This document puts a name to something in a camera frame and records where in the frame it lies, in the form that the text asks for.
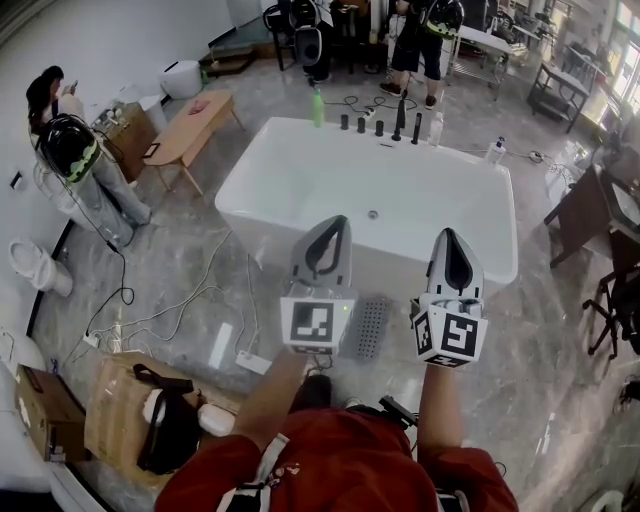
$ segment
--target cable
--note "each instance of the cable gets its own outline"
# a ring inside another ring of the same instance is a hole
[[[122,278],[120,279],[120,288],[118,288],[115,292],[113,292],[111,295],[109,295],[107,300],[105,300],[102,303],[102,306],[100,306],[98,308],[98,311],[96,311],[95,314],[91,317],[91,320],[89,320],[89,323],[87,324],[87,328],[85,329],[85,335],[87,335],[87,336],[89,335],[89,328],[91,327],[91,324],[93,323],[95,318],[100,314],[100,312],[109,303],[109,301],[111,299],[113,299],[118,293],[120,293],[120,299],[122,300],[122,302],[127,306],[131,306],[131,304],[133,304],[133,301],[136,298],[136,292],[133,290],[133,288],[130,288],[130,287],[124,285],[124,278],[125,278],[125,275],[126,275],[126,272],[127,272],[127,260],[125,260],[124,256],[122,254],[120,254],[118,251],[116,251],[116,254],[122,258]],[[128,290],[129,292],[131,292],[131,299],[129,301],[127,301],[124,298],[125,290]]]
[[[189,304],[191,304],[191,302],[193,302],[195,299],[197,299],[198,297],[200,297],[203,293],[205,293],[205,292],[206,292],[206,291],[208,291],[208,290],[216,290],[217,292],[221,293],[221,294],[222,294],[222,296],[225,298],[225,304],[226,304],[227,306],[229,306],[229,307],[232,307],[232,308],[233,308],[234,306],[231,306],[231,304],[229,304],[228,302],[226,302],[225,293],[224,293],[224,291],[223,291],[222,289],[220,289],[219,287],[214,286],[214,285],[211,285],[211,286],[206,286],[205,288],[203,288],[202,290],[200,290],[200,287],[204,284],[204,282],[206,281],[207,277],[209,276],[209,273],[211,272],[211,266],[212,266],[212,264],[213,264],[213,260],[214,260],[214,258],[215,258],[215,256],[216,256],[216,254],[217,254],[218,250],[220,249],[220,247],[222,246],[222,244],[224,244],[224,242],[227,240],[227,238],[229,238],[229,236],[230,236],[230,235],[231,235],[231,231],[227,232],[227,234],[226,234],[226,235],[225,235],[225,237],[222,239],[222,241],[221,241],[221,242],[218,244],[218,246],[214,249],[214,251],[213,251],[213,253],[212,253],[212,255],[211,255],[211,258],[210,258],[210,260],[209,260],[209,264],[207,265],[207,269],[206,269],[206,271],[205,271],[204,276],[202,277],[202,279],[200,280],[200,282],[198,283],[198,285],[196,286],[196,288],[193,290],[193,292],[191,293],[191,295],[190,295],[189,297],[187,297],[184,301],[180,302],[179,304],[175,304],[175,305],[173,305],[173,306],[169,306],[169,307],[165,308],[164,310],[162,310],[162,311],[160,311],[160,312],[158,312],[158,313],[155,313],[155,314],[153,314],[153,315],[151,315],[151,316],[149,316],[149,317],[147,317],[147,318],[143,318],[143,319],[140,319],[140,320],[135,320],[135,321],[132,321],[132,322],[127,322],[127,323],[119,324],[119,325],[114,324],[114,325],[112,325],[112,326],[111,326],[110,328],[108,328],[108,329],[99,329],[99,330],[94,330],[94,331],[92,331],[92,333],[91,333],[91,334],[92,334],[92,335],[96,335],[96,336],[98,336],[98,337],[101,337],[101,335],[102,335],[102,334],[104,334],[104,333],[111,333],[111,335],[113,335],[113,330],[116,328],[116,326],[117,326],[117,327],[120,327],[120,328],[130,327],[130,326],[132,326],[132,325],[136,325],[136,324],[139,324],[139,323],[142,323],[142,322],[146,322],[146,321],[149,321],[149,320],[153,320],[153,319],[155,319],[155,318],[158,318],[159,316],[161,316],[161,315],[163,315],[163,314],[165,314],[165,313],[167,313],[168,311],[171,311],[171,310],[173,310],[173,309],[181,308],[181,310],[180,310],[180,314],[179,314],[179,316],[178,316],[178,321],[177,321],[177,323],[176,323],[176,326],[175,326],[175,328],[174,328],[173,332],[171,333],[171,335],[169,335],[168,337],[161,336],[161,335],[159,335],[159,334],[157,334],[157,333],[153,332],[151,329],[149,329],[149,328],[147,328],[147,327],[143,327],[142,329],[138,329],[137,331],[133,332],[132,334],[129,334],[129,335],[127,335],[127,336],[122,336],[122,338],[120,338],[120,340],[119,340],[120,342],[130,342],[130,340],[131,340],[131,338],[133,338],[133,336],[135,336],[135,335],[137,335],[137,334],[139,334],[139,333],[141,333],[141,332],[147,332],[147,333],[151,334],[152,336],[156,337],[157,339],[159,339],[159,340],[161,340],[161,341],[170,341],[170,340],[172,340],[172,339],[175,337],[175,335],[176,335],[176,334],[177,334],[177,332],[178,332],[178,329],[180,328],[180,324],[182,323],[182,318],[183,318],[183,316],[184,316],[184,312],[185,312],[185,310],[186,310],[187,306],[188,306]],[[237,346],[237,344],[238,344],[238,341],[240,340],[240,337],[242,336],[242,334],[244,333],[244,330],[245,330],[244,314],[242,313],[242,309],[241,309],[241,308],[238,308],[238,313],[239,313],[239,316],[240,316],[240,320],[241,320],[241,323],[242,323],[242,327],[240,328],[240,332],[238,333],[238,335],[237,335],[237,337],[236,337],[236,342],[235,342],[235,345],[236,345],[236,346]]]
[[[251,273],[249,272],[249,253],[247,253],[247,285],[249,287],[249,297],[251,298],[251,305],[253,306],[253,322],[254,322],[254,331],[253,336],[251,337],[251,341],[249,342],[249,347],[247,348],[247,352],[251,353],[251,349],[253,348],[253,344],[258,339],[258,333],[260,332],[260,324],[258,323],[258,310],[256,308],[256,301],[253,298],[253,287],[251,286]]]
[[[398,110],[398,105],[385,105],[387,98],[385,98],[384,96],[376,96],[375,98],[373,98],[373,105],[365,105],[364,108],[368,109],[368,110],[360,110],[354,107],[354,105],[356,105],[358,102],[360,101],[360,99],[357,96],[345,96],[343,101],[338,101],[338,102],[330,102],[330,101],[324,101],[324,99],[322,100],[322,102],[325,105],[329,105],[329,106],[343,106],[343,107],[349,107],[351,110],[353,110],[356,114],[369,114],[371,113],[371,111],[377,107],[382,107],[382,108],[390,108],[391,110]],[[418,104],[413,101],[411,98],[405,98],[405,103],[410,103],[409,106],[405,107],[405,110],[413,110],[414,108],[418,107]]]

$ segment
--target desk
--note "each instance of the desk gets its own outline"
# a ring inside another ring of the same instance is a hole
[[[546,80],[541,80],[542,72],[546,76]],[[559,84],[558,94],[552,94],[553,88],[549,85],[549,81],[554,80]],[[570,98],[565,98],[562,95],[562,89],[566,87],[571,92]],[[582,98],[580,104],[574,101],[575,96]],[[536,75],[536,79],[531,86],[529,96],[527,97],[528,103],[533,108],[533,114],[538,112],[550,112],[551,114],[558,116],[566,121],[569,121],[569,127],[567,133],[571,131],[574,123],[578,119],[580,112],[584,108],[584,104],[589,97],[589,91],[578,81],[574,76],[569,73],[560,71],[557,67],[543,62],[540,64],[540,69]],[[562,108],[559,108],[556,104],[562,103]],[[575,109],[573,115],[571,115],[571,107]]]
[[[196,102],[209,104],[197,114],[189,114]],[[167,190],[171,190],[162,178],[160,167],[178,164],[180,170],[201,196],[204,195],[196,181],[189,173],[189,166],[214,132],[222,126],[229,114],[243,128],[238,116],[233,111],[233,96],[229,91],[205,91],[189,100],[184,108],[171,120],[169,126],[156,137],[154,143],[159,143],[156,152],[145,158],[147,165],[156,168],[158,177]]]
[[[524,29],[518,25],[514,25],[513,30],[516,31],[516,41],[522,42],[522,40],[526,37],[527,39],[527,48],[529,48],[529,42],[533,39],[534,41],[540,41],[540,38],[535,35],[533,32],[529,32],[527,29]]]
[[[551,260],[551,268],[562,263],[593,237],[612,230],[640,244],[640,226],[635,222],[632,211],[635,201],[630,193],[625,183],[608,172],[589,168],[544,219],[546,225],[556,217],[560,222],[562,252]]]
[[[478,43],[482,46],[494,50],[498,50],[499,52],[502,52],[503,57],[499,59],[498,62],[496,62],[493,71],[484,71],[484,63],[481,66],[481,69],[477,70],[469,64],[458,62],[458,52],[460,51],[460,42],[462,41],[462,39]],[[453,76],[454,72],[457,72],[461,75],[472,76],[474,78],[484,80],[489,84],[495,85],[495,101],[498,99],[498,94],[500,94],[500,84],[502,84],[502,80],[507,73],[507,69],[509,67],[509,55],[511,55],[512,53],[513,48],[511,48],[511,46],[509,46],[509,44],[504,39],[500,39],[499,37],[492,36],[491,34],[487,34],[486,32],[482,32],[480,30],[476,30],[475,28],[463,25],[462,27],[460,27],[460,31],[458,32],[458,37],[455,42],[453,58],[451,59],[451,65],[449,68],[451,76]],[[501,61],[503,62],[502,70],[499,69]]]

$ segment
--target wooden table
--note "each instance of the wooden table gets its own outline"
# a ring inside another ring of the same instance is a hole
[[[189,114],[196,102],[209,104],[197,114]],[[189,172],[198,153],[209,141],[215,131],[223,125],[229,114],[233,115],[240,128],[242,123],[233,110],[233,96],[229,91],[205,91],[187,102],[184,108],[171,120],[169,126],[156,137],[154,144],[160,144],[156,152],[145,158],[147,165],[156,168],[160,181],[167,190],[171,190],[162,177],[160,167],[178,164],[180,170],[201,196],[202,189]]]
[[[623,204],[632,199],[627,197],[623,202],[619,200],[621,195],[629,196],[630,193],[630,188],[624,182],[608,172],[587,169],[544,219],[547,225],[556,217],[560,221],[562,252],[551,260],[551,268],[600,234],[615,232],[618,233],[616,238],[624,236],[630,242],[640,244],[640,224],[628,216],[630,212],[627,205]],[[619,261],[616,266],[625,267],[630,264],[631,261]]]

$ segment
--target white toilet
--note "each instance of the white toilet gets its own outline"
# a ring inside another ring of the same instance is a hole
[[[13,240],[9,244],[9,262],[13,270],[31,282],[36,290],[54,290],[68,297],[73,289],[69,271],[31,240]]]

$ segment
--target green bottle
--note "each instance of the green bottle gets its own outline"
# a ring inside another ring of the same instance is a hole
[[[324,123],[324,101],[322,101],[320,91],[316,89],[313,96],[313,124],[316,128],[320,128],[322,123]]]

